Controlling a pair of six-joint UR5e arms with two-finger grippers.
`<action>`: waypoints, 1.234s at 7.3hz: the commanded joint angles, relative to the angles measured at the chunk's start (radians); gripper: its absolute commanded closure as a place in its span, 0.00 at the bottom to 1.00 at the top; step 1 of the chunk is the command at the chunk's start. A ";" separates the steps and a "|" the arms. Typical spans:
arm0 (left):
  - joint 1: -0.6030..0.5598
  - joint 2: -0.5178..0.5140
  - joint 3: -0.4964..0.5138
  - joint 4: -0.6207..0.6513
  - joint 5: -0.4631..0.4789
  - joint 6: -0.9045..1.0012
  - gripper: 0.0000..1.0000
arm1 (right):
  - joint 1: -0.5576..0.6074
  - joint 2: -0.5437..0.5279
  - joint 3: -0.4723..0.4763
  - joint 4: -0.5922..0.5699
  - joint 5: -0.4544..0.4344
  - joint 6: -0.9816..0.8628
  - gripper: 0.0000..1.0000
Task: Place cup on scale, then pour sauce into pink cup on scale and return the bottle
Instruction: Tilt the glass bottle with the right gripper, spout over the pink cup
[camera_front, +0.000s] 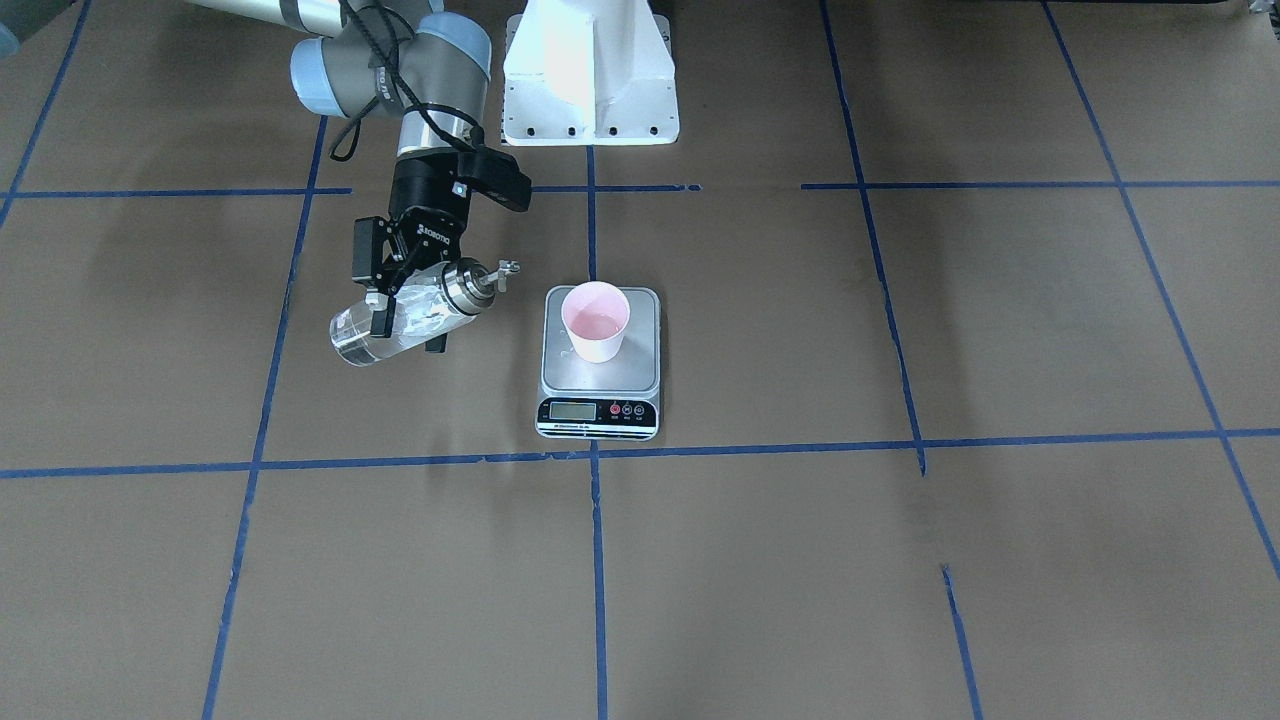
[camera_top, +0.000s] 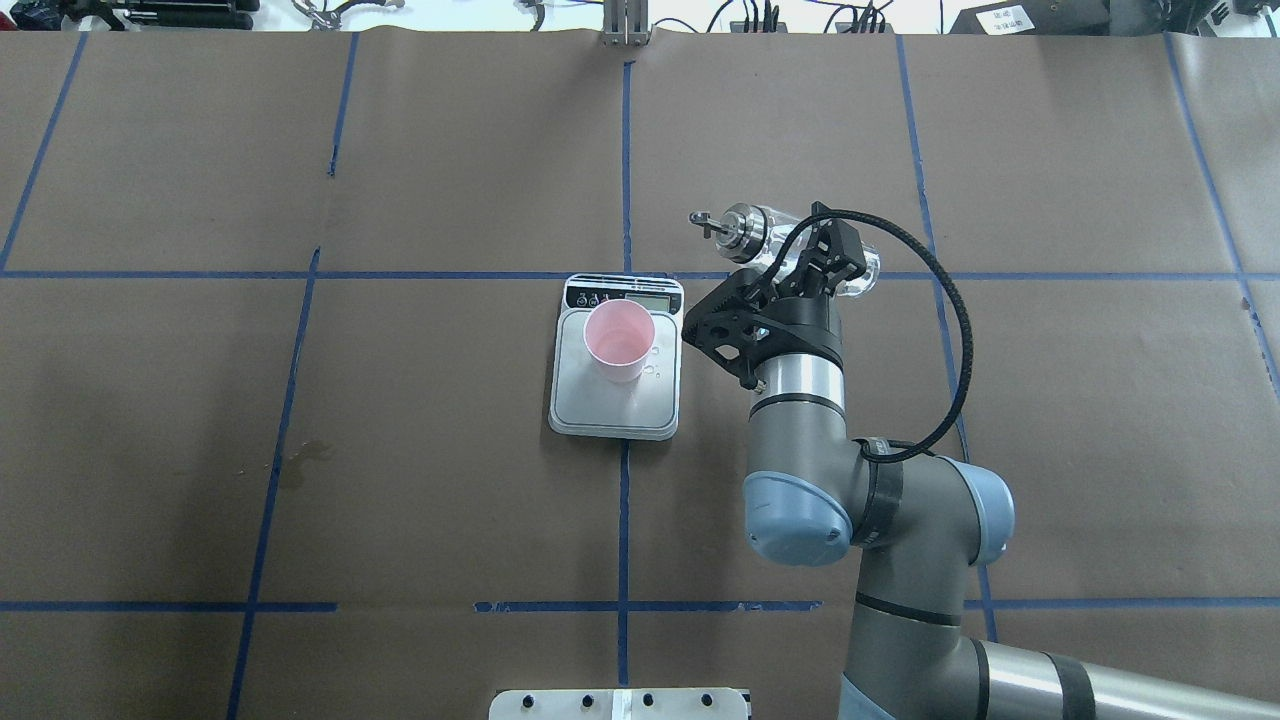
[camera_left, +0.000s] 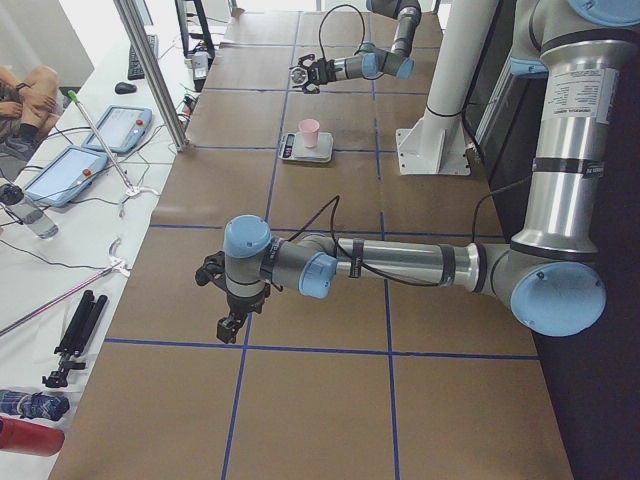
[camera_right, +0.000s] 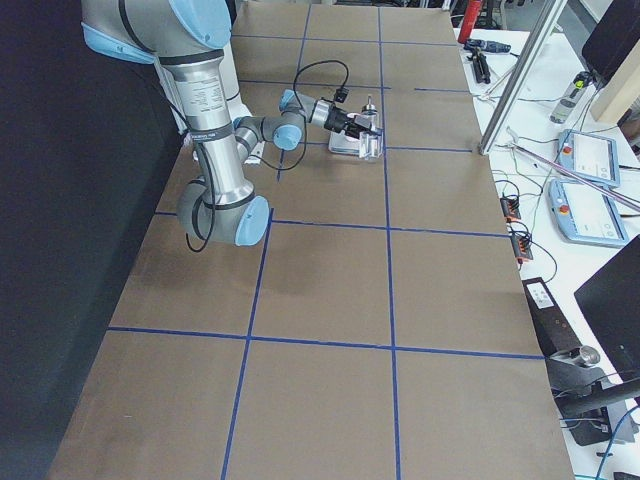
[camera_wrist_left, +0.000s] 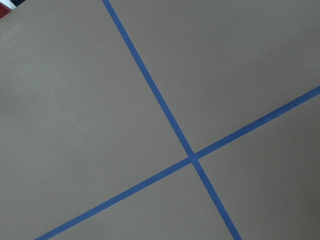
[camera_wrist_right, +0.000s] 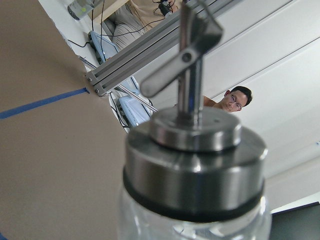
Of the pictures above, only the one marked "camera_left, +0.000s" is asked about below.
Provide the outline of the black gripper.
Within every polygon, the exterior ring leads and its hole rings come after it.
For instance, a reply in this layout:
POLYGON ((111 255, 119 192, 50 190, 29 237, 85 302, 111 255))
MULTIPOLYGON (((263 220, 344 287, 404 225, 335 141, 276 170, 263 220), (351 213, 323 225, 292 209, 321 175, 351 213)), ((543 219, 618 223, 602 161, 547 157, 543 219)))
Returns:
POLYGON ((336 81, 335 62, 320 58, 316 60, 313 53, 301 56, 297 68, 308 70, 310 83, 295 85, 294 88, 303 94, 319 94, 320 87, 336 81))
POLYGON ((226 295, 229 314, 221 318, 216 326, 216 338, 224 344, 235 344, 238 332, 244 327, 248 315, 261 314, 270 292, 260 292, 250 297, 241 297, 231 293, 226 295))

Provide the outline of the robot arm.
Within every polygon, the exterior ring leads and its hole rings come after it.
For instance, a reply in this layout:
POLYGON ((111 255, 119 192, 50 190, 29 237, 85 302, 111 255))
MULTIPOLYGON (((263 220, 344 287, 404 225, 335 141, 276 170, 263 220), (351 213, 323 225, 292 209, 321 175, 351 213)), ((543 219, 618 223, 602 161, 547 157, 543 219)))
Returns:
MULTIPOLYGON (((499 1, 453 4, 424 115, 396 131, 402 175, 453 175, 469 166, 460 151, 464 111, 485 37, 499 1)), ((418 1, 366 1, 372 13, 398 21, 390 51, 363 42, 346 60, 299 59, 294 88, 380 74, 408 78, 418 1)), ((498 298, 515 318, 547 336, 590 327, 606 305, 603 281, 592 268, 598 249, 589 238, 598 179, 620 71, 639 50, 639 1, 515 1, 511 73, 546 77, 528 204, 521 231, 508 244, 472 241, 466 247, 335 238, 339 195, 288 240, 273 236, 255 215, 230 220, 223 250, 205 258, 196 283, 226 293, 230 312, 216 337, 235 343, 253 312, 261 313, 270 287, 326 298, 336 273, 360 278, 365 270, 418 287, 464 286, 498 298), (331 238, 294 241, 335 202, 331 238)))
POLYGON ((365 79, 376 80, 383 75, 399 79, 408 79, 414 68, 410 58, 414 35, 420 24, 422 11, 418 1, 367 1, 366 8, 375 14, 392 18, 398 22, 390 50, 376 47, 365 40, 364 17, 356 7, 340 4, 326 12, 318 29, 318 42, 322 57, 317 59, 308 54, 298 59, 298 63, 289 68, 294 89, 304 94, 318 94, 319 87, 329 83, 365 79), (327 59, 322 44, 322 28, 327 17, 339 8, 352 8, 360 16, 361 42, 350 57, 327 59))

